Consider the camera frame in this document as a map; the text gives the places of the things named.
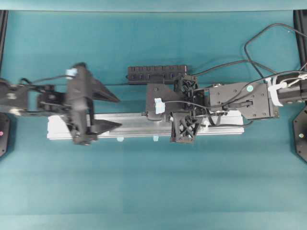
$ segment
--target black metal bracket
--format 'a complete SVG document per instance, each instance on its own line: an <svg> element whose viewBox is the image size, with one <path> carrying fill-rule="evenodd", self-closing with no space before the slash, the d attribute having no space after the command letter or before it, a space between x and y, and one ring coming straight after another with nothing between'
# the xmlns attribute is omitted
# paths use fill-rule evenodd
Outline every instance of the black metal bracket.
<svg viewBox="0 0 307 230"><path fill-rule="evenodd" d="M296 152L307 161L307 106L294 119L293 131Z"/></svg>

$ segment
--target black power cord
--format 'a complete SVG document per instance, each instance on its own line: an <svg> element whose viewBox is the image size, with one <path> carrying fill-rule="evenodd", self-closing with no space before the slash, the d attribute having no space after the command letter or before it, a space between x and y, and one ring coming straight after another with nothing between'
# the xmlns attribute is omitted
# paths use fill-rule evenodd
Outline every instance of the black power cord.
<svg viewBox="0 0 307 230"><path fill-rule="evenodd" d="M247 46L252 42L254 41L256 38L258 38L260 35L262 35L264 32L266 32L267 30L269 30L270 28L272 27L275 27L275 26L282 26L282 27L285 27L289 30L292 30L294 32L296 32L297 34L303 36L303 37L306 37L307 38L307 35L298 31L297 29L287 25L287 24L284 24L284 23L274 23L274 24L271 24L271 25L268 25L267 27L265 27L263 30L261 30L258 34L256 34L255 36L253 36L250 40L248 40L245 45L244 45L244 52L246 54L246 56L248 57L248 60L250 61L250 63L252 64L252 66L254 67L254 69L257 71L257 73L261 76L261 78L264 78L263 74L260 72L260 70L257 68L257 66L255 65L255 62L251 59L249 53L248 53L248 50L247 50Z"/></svg>

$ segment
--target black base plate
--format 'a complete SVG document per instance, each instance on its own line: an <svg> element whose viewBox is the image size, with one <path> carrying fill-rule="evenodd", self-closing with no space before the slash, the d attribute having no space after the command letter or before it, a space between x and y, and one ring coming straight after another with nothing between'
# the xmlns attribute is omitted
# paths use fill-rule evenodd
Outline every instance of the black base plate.
<svg viewBox="0 0 307 230"><path fill-rule="evenodd" d="M307 106L294 119L293 130L296 152L307 161Z"/></svg>
<svg viewBox="0 0 307 230"><path fill-rule="evenodd" d="M0 157L5 154L8 146L11 121L6 114L0 113Z"/></svg>

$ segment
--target teal table surface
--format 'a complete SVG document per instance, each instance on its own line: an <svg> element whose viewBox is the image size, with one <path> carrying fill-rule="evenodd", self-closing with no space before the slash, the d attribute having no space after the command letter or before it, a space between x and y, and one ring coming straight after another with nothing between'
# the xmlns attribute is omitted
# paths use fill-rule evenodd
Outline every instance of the teal table surface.
<svg viewBox="0 0 307 230"><path fill-rule="evenodd" d="M306 9L306 0L1 0L0 9L69 12L237 12Z"/></svg>
<svg viewBox="0 0 307 230"><path fill-rule="evenodd" d="M243 44L276 22L293 25L293 12L11 11L1 77L52 77L84 61L121 100L96 102L97 112L139 112L145 87L119 85L127 66L187 64L197 72L242 59ZM249 50L276 71L299 67L295 35L284 28ZM199 82L257 78L242 64ZM306 229L307 164L295 154L291 125L302 108L287 105L280 119L255 121L243 135L197 137L193 145L165 137L75 146L48 140L47 118L15 118L0 159L0 229Z"/></svg>

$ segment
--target electrical cable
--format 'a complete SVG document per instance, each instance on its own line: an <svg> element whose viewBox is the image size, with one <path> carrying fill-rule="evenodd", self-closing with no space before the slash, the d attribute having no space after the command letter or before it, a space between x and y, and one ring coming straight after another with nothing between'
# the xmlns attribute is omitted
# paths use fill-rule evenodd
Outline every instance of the electrical cable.
<svg viewBox="0 0 307 230"><path fill-rule="evenodd" d="M299 70L302 71L303 68L305 68L306 66L307 66L307 62Z"/></svg>
<svg viewBox="0 0 307 230"><path fill-rule="evenodd" d="M41 82L41 81L51 81L51 80L55 80L55 79L59 79L59 78L66 78L66 77L73 78L73 76L59 75L59 76L55 76L55 77L52 77L52 78L42 78L42 79L35 80L35 81L32 82L32 84L38 83L38 82Z"/></svg>
<svg viewBox="0 0 307 230"><path fill-rule="evenodd" d="M242 127L242 128L246 128L246 127L252 125L253 123L254 123L254 121L250 121L247 124L243 124L243 125L221 124L221 125L210 125L209 127Z"/></svg>
<svg viewBox="0 0 307 230"><path fill-rule="evenodd" d="M23 81L25 81L28 85L32 85L32 82L30 80L28 80L27 78L21 78L19 80L19 84L22 84Z"/></svg>
<svg viewBox="0 0 307 230"><path fill-rule="evenodd" d="M264 78L263 74L260 72L260 70L257 68L257 66L255 65L254 61L251 59L249 53L248 53L248 50L247 50L247 46L249 45L249 43L251 43L253 40L255 40L256 38L258 38L261 34L263 34L264 32L266 32L268 29L274 27L274 26L283 26L285 28L288 28L289 30L292 30L294 32L296 32L297 34L303 36L303 37L307 37L306 34L298 31L297 29L289 26L289 25L286 25L284 23L274 23L274 24L271 24L271 25L268 25L267 27L265 27L263 30L261 30L258 34L256 34L255 36L253 36L250 40L248 40L245 45L244 45L244 52L246 54L246 56L248 57L248 60L250 61L250 63L252 64L252 66L254 67L254 69L257 71L257 73L261 76L261 78Z"/></svg>
<svg viewBox="0 0 307 230"><path fill-rule="evenodd" d="M271 72L271 73L274 73L274 74L277 73L276 71L274 71L274 70L272 70L272 69L270 69L270 68L268 68L268 67L266 67L266 66L264 66L264 65L262 65L262 64L260 64L260 63L258 63L256 61L244 59L244 60L233 61L233 62L228 62L228 63L221 64L221 65L218 65L218 66L214 66L214 67L212 67L210 69L207 69L207 70L204 70L202 72L191 74L191 76L198 77L200 75L204 75L206 73L209 73L209 72L211 72L213 70L216 70L216 69L219 69L219 68L223 68L223 67L227 67L227 66L232 66L232 65L237 65L237 64L245 63L245 62L254 63L255 65L261 67L262 69L267 70L268 72Z"/></svg>

